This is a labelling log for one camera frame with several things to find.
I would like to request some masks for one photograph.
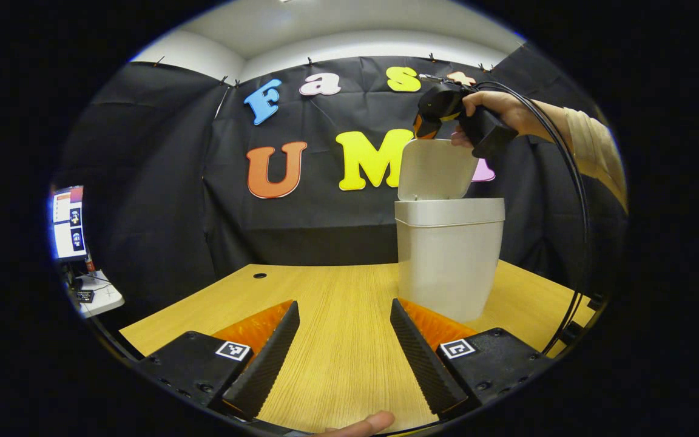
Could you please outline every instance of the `trash can lid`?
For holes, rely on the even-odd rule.
[[[452,146],[450,140],[411,140],[400,158],[397,196],[402,201],[461,199],[478,162],[471,149]]]

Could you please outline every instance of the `white desk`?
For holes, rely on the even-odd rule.
[[[96,276],[81,276],[83,280],[83,290],[94,290],[93,302],[80,302],[80,314],[83,318],[95,316],[105,311],[113,310],[126,301],[123,295],[108,281],[102,271],[97,271]]]

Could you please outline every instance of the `colorful letter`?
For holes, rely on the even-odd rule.
[[[306,82],[307,83],[303,84],[299,89],[299,92],[305,96],[314,96],[317,94],[330,96],[341,91],[339,75],[333,73],[311,75],[306,78]]]
[[[389,67],[385,74],[390,78],[388,86],[393,91],[415,92],[422,86],[417,72],[410,67]]]
[[[288,160],[285,163],[285,177],[277,183],[269,182],[269,158],[274,155],[274,147],[258,147],[247,152],[247,159],[250,160],[247,188],[250,193],[261,199],[270,199],[293,192],[300,182],[300,160],[304,149],[306,143],[303,141],[293,141],[282,146]]]
[[[362,190],[366,181],[360,177],[360,167],[366,172],[372,185],[379,186],[390,166],[388,186],[397,186],[400,177],[400,157],[403,147],[414,138],[406,129],[392,129],[385,135],[379,150],[372,146],[363,132],[344,132],[336,136],[336,142],[344,147],[344,179],[339,182],[343,191]]]
[[[274,115],[277,111],[277,105],[269,105],[269,102],[276,102],[280,99],[280,94],[274,87],[282,85],[282,81],[278,78],[273,78],[266,83],[266,85],[261,86],[256,89],[255,92],[247,96],[245,103],[250,105],[252,108],[252,113],[255,114],[255,126],[264,122],[265,119]]]
[[[476,164],[476,171],[474,171],[474,177],[471,178],[471,181],[490,182],[493,179],[495,179],[495,172],[487,166],[487,161],[484,158],[480,158],[478,164]]]
[[[450,73],[447,75],[447,77],[455,82],[464,83],[465,85],[474,85],[474,83],[476,83],[474,78],[467,77],[464,72]]]

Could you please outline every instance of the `sleeve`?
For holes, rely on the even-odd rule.
[[[619,150],[608,128],[582,111],[564,108],[579,172],[599,180],[627,214],[627,185]]]

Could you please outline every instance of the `orange letter u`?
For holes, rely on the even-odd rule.
[[[247,188],[250,193],[261,199],[284,197],[296,189],[300,181],[300,157],[306,149],[303,141],[293,141],[282,146],[282,151],[288,156],[285,163],[285,177],[281,182],[269,182],[269,158],[274,155],[274,147],[258,147],[247,152],[250,160],[247,174]]]

